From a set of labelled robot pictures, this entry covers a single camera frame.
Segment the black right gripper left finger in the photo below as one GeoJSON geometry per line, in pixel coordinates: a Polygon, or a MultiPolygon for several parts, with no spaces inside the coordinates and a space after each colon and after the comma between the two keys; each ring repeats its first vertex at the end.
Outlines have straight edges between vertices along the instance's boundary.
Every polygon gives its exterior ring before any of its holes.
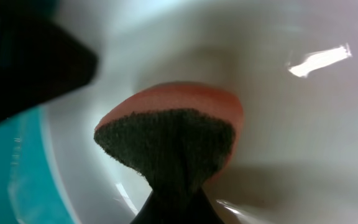
{"type": "Polygon", "coordinates": [[[0,12],[0,123],[87,85],[97,55],[53,22],[0,12]]]}

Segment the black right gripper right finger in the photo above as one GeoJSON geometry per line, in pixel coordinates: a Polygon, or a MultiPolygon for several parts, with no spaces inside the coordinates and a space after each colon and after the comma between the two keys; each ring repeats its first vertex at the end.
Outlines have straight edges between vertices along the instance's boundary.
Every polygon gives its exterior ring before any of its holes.
{"type": "Polygon", "coordinates": [[[163,205],[151,192],[131,224],[224,224],[203,189],[199,189],[183,209],[163,205]]]}

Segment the light blue plate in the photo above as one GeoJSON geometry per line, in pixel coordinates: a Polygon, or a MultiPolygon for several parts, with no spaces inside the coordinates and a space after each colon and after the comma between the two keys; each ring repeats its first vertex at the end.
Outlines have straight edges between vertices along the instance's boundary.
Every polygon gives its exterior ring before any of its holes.
{"type": "Polygon", "coordinates": [[[129,223],[150,193],[93,140],[99,120],[164,82],[236,94],[244,129],[205,187],[226,223],[358,223],[358,1],[61,1],[55,22],[99,58],[45,105],[50,167],[75,223],[129,223]]]}

